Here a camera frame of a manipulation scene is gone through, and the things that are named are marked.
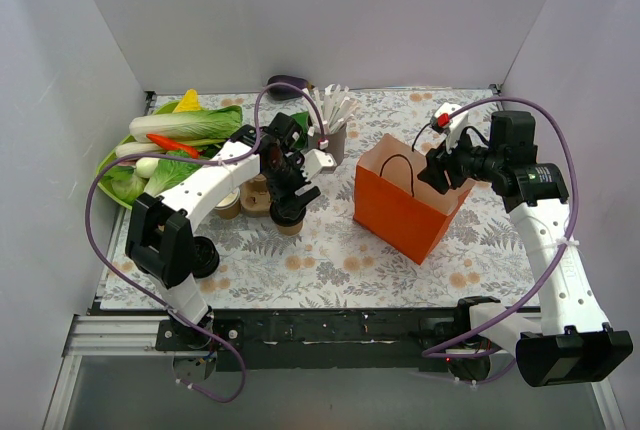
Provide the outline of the orange paper bag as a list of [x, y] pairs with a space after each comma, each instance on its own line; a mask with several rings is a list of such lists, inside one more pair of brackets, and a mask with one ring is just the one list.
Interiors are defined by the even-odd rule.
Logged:
[[385, 134], [355, 172], [354, 220], [417, 264], [442, 240], [475, 185], [468, 180], [441, 195], [417, 179], [425, 167], [422, 154]]

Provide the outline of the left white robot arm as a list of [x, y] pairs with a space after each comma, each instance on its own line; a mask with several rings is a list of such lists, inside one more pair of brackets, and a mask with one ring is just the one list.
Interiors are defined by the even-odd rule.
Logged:
[[194, 232], [224, 198], [262, 175], [271, 196], [270, 216], [281, 227], [304, 220], [306, 207], [320, 194], [314, 177], [334, 169], [327, 144], [301, 152], [302, 134], [290, 116], [277, 114], [265, 127], [244, 125], [216, 156], [173, 188], [136, 199], [125, 246], [126, 256], [154, 283], [162, 305], [180, 322], [178, 337], [193, 350], [213, 336], [209, 312], [195, 279], [198, 251]]

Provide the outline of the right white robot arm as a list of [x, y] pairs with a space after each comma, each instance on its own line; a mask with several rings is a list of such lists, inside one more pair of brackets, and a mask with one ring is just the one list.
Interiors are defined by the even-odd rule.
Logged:
[[537, 160], [535, 119], [524, 111], [492, 115], [482, 145], [468, 135], [466, 116], [439, 110], [432, 119], [446, 139], [426, 155], [420, 181], [439, 193], [467, 180], [488, 182], [501, 197], [522, 241], [535, 279], [541, 320], [519, 314], [493, 297], [458, 302], [454, 341], [475, 347], [484, 339], [514, 357], [520, 375], [532, 387], [599, 382], [633, 351], [630, 334], [612, 328], [588, 282], [573, 238], [574, 200], [560, 169]]

